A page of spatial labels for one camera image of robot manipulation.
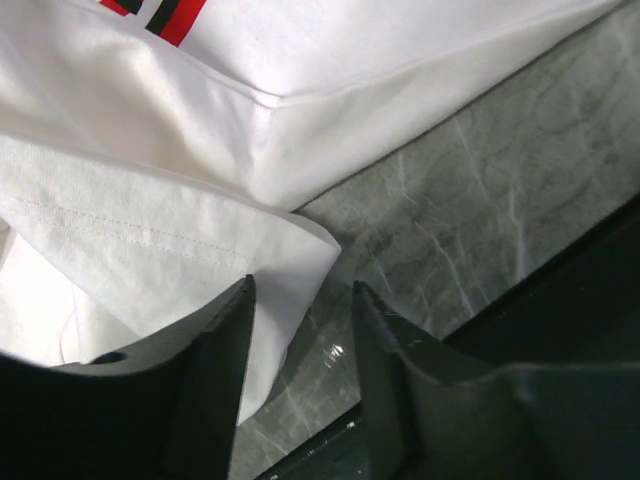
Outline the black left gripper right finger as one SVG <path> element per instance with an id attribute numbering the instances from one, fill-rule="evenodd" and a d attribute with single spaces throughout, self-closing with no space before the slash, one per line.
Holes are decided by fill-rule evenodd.
<path id="1" fill-rule="evenodd" d="M 368 285 L 352 323 L 376 479 L 635 479 L 634 363 L 493 367 L 430 336 Z"/>

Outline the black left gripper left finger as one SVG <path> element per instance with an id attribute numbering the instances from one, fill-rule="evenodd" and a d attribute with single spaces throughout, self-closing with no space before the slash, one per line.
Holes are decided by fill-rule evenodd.
<path id="1" fill-rule="evenodd" d="M 254 324 L 246 276 L 88 364 L 1 358 L 5 479 L 224 479 Z"/>

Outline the white t-shirt red print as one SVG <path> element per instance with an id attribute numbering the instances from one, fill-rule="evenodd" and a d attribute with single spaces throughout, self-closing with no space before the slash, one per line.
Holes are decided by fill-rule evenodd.
<path id="1" fill-rule="evenodd" d="M 87 363 L 258 284 L 238 417 L 340 248 L 296 210 L 609 1 L 5 1 L 1 348 Z"/>

